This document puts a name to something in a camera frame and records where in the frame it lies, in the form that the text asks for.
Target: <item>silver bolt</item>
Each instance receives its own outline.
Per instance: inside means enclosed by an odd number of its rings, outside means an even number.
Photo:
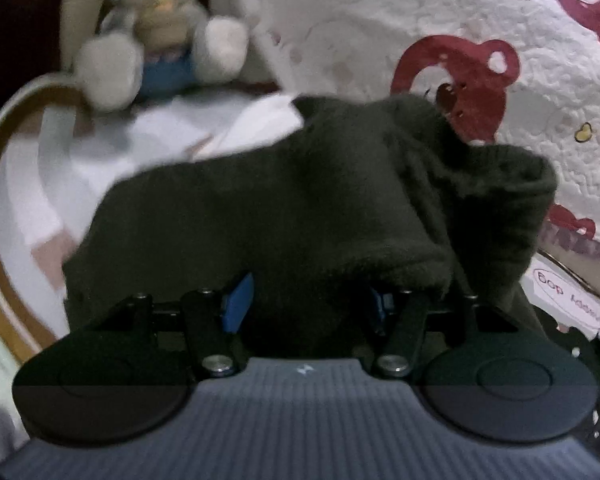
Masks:
[[[234,360],[222,354],[213,354],[202,359],[202,366],[212,377],[225,377],[234,372]]]
[[[387,377],[405,377],[410,371],[409,362],[401,355],[381,355],[376,364]]]

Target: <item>dark green cloth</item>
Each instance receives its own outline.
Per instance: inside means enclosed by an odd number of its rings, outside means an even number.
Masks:
[[[324,354],[354,337],[347,280],[442,297],[456,259],[476,293],[506,307],[554,196],[544,158],[468,146],[416,96],[295,104],[304,127],[273,146],[116,184],[64,266],[71,327],[135,292],[176,300],[250,270],[245,345]]]

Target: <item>black round cover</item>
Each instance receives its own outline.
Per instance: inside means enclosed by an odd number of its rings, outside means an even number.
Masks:
[[[187,398],[176,359],[117,332],[76,332],[27,362],[13,400],[27,429],[62,444],[98,446],[144,433]]]
[[[573,430],[597,397],[589,369],[524,331],[481,333],[436,359],[424,373],[432,407],[464,430],[531,443]]]

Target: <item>white foot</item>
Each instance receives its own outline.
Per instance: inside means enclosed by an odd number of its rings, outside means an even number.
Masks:
[[[244,66],[249,30],[235,18],[216,17],[200,27],[194,37],[193,64],[202,84],[220,84],[236,77]]]
[[[85,43],[75,57],[75,77],[91,106],[103,112],[122,110],[142,83],[142,46],[112,32]]]

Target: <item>gray and white plush toy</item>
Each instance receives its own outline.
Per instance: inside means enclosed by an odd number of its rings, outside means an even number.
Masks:
[[[222,84],[247,54],[243,22],[209,16],[198,0],[109,0],[99,35],[74,60],[75,77],[100,111],[129,106],[138,94]]]

